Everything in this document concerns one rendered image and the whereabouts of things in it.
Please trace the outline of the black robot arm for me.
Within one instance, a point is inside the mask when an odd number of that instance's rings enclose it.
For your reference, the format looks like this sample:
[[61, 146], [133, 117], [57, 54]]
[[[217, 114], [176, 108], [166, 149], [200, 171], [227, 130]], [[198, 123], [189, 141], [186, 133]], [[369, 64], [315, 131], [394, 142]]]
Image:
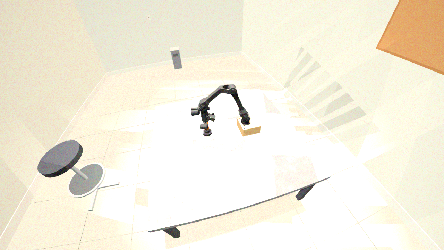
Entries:
[[[228, 90], [227, 90], [228, 89]], [[237, 106], [239, 107], [239, 115], [242, 117], [241, 123], [243, 126], [250, 124], [250, 115], [249, 112], [246, 111], [245, 107], [243, 107], [242, 102], [239, 99], [237, 88], [235, 84], [224, 84], [217, 87], [216, 90], [214, 90], [210, 95], [208, 95], [206, 98], [203, 98], [199, 101], [198, 107], [191, 107], [191, 115], [199, 115], [201, 111], [202, 116], [206, 116], [208, 114], [208, 110], [210, 107], [208, 106], [209, 103], [216, 98], [221, 93], [225, 94], [231, 94], [231, 96], [235, 99], [235, 102], [237, 103]], [[208, 121], [215, 121], [216, 116], [214, 113], [208, 115]]]

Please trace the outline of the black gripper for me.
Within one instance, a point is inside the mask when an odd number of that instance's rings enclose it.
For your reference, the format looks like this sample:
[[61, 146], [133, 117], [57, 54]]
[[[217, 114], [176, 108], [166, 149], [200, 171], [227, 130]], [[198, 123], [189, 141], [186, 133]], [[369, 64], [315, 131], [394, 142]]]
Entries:
[[202, 118], [201, 121], [203, 121], [203, 123], [201, 123], [200, 129], [208, 129], [208, 126], [209, 126], [209, 124], [207, 124], [208, 115], [209, 115], [209, 113], [206, 116], [201, 115], [201, 118]]

